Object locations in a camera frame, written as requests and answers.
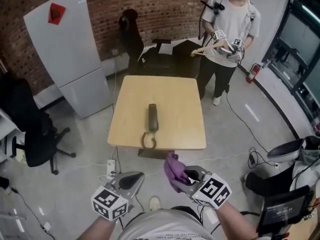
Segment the brick wall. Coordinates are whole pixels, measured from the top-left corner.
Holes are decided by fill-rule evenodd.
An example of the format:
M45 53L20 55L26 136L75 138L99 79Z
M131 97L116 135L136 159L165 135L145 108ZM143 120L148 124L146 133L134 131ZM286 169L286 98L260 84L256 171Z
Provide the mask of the brick wall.
M23 16L48 0L0 0L0 57L8 70L26 78L34 94L53 84L28 35ZM87 0L100 59L123 51L118 19L123 10L139 13L138 27L144 45L155 38L180 40L198 34L203 6L200 0Z

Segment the white refrigerator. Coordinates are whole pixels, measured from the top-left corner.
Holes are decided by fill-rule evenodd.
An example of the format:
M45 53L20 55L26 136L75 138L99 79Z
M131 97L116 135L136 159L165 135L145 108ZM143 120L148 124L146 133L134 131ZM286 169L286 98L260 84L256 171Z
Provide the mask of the white refrigerator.
M48 22L52 3L65 7L58 25ZM81 118L113 104L87 0L49 0L26 14L24 22L46 70Z

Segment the window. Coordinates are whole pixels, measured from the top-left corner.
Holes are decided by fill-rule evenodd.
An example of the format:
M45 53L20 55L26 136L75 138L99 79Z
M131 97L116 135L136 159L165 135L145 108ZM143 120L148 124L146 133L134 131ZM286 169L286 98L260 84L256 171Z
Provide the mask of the window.
M290 0L263 62L281 79L320 132L320 0Z
M295 57L281 44L277 44L270 57L269 67L281 78L289 89L292 89L306 72Z
M292 13L287 19L280 38L295 50L306 64L310 64L320 45L320 38Z

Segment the power strip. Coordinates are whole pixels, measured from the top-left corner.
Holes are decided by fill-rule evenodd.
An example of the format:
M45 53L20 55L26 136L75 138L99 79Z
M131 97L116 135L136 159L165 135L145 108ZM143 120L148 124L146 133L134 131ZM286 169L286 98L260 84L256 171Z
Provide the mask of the power strip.
M109 159L106 162L106 178L108 180L113 180L116 171L116 160Z

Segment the wooden table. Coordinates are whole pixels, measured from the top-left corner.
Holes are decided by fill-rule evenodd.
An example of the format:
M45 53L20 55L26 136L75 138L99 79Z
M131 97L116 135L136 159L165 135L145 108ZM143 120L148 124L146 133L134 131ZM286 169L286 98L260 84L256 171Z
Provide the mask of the wooden table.
M157 107L156 150L206 148L196 80L164 76L128 75L124 78L107 142L112 146L142 149L141 137L148 132L149 104ZM152 147L151 137L148 134L145 138L146 147Z
M308 220L302 219L299 223L294 224L289 229L287 240L308 240L315 231L318 224L318 213Z

